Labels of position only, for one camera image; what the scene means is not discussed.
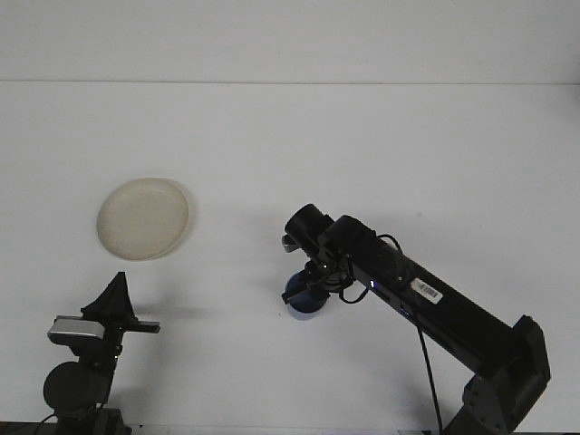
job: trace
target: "white wall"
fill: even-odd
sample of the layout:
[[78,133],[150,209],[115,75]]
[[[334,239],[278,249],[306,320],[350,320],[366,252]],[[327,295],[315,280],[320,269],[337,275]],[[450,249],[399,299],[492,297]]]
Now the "white wall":
[[22,0],[1,79],[579,83],[580,2]]

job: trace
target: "white table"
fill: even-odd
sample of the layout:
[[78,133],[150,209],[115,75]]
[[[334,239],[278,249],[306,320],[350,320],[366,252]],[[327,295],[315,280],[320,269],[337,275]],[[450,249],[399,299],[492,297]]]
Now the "white table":
[[[119,270],[141,320],[111,406],[128,423],[434,426],[416,331],[378,298],[309,322],[280,294],[305,261],[280,246],[314,202],[394,234],[507,324],[542,326],[553,380],[518,428],[580,427],[580,87],[0,83],[0,384],[4,420],[49,413],[51,344]],[[139,177],[181,183],[193,227],[173,253],[110,255],[97,211]],[[470,373],[430,342],[445,421]]]

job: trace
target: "white label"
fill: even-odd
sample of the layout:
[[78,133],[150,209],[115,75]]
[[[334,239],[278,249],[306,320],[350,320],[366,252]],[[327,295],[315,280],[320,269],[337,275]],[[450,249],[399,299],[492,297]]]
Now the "white label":
[[443,298],[442,293],[435,290],[429,284],[422,282],[419,278],[411,281],[411,288],[432,304],[436,304]]

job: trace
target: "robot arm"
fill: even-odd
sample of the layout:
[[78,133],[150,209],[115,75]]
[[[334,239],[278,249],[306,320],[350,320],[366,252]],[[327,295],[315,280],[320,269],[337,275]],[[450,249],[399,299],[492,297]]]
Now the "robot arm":
[[300,247],[311,258],[283,294],[286,303],[315,311],[359,281],[475,373],[446,434],[507,435],[546,388],[544,335],[531,317],[503,324],[352,217],[333,221],[307,205],[285,232],[286,251]]

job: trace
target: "white plate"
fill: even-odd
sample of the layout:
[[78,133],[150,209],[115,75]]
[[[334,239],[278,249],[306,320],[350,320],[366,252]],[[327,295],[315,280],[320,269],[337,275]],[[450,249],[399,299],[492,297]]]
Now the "white plate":
[[188,201],[175,183],[135,179],[105,200],[97,233],[115,256],[148,260],[167,254],[179,242],[188,219]]

